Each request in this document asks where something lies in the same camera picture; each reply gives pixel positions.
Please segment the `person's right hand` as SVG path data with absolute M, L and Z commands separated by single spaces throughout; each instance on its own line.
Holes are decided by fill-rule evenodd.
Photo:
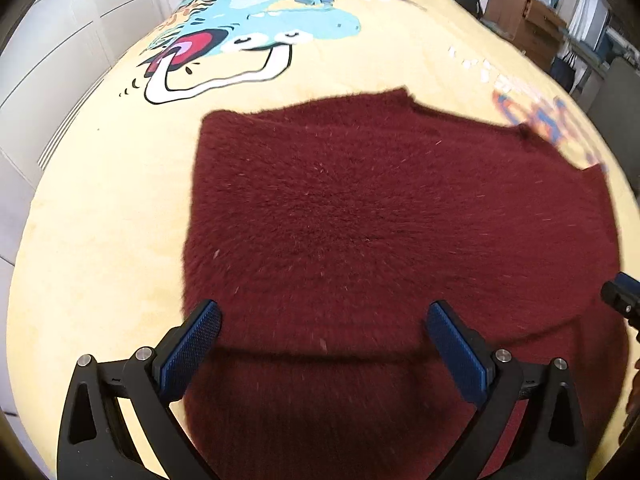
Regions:
M 640 411 L 640 360 L 637 360 L 634 363 L 634 370 L 636 374 L 634 374 L 634 379 L 632 380 L 631 385 L 631 393 L 628 396 L 628 401 L 626 404 L 626 419 L 624 421 L 623 431 L 620 433 L 620 437 L 618 438 L 618 443 L 622 444 L 623 440 L 626 439 L 632 426 L 634 426 L 634 422 L 639 417 Z

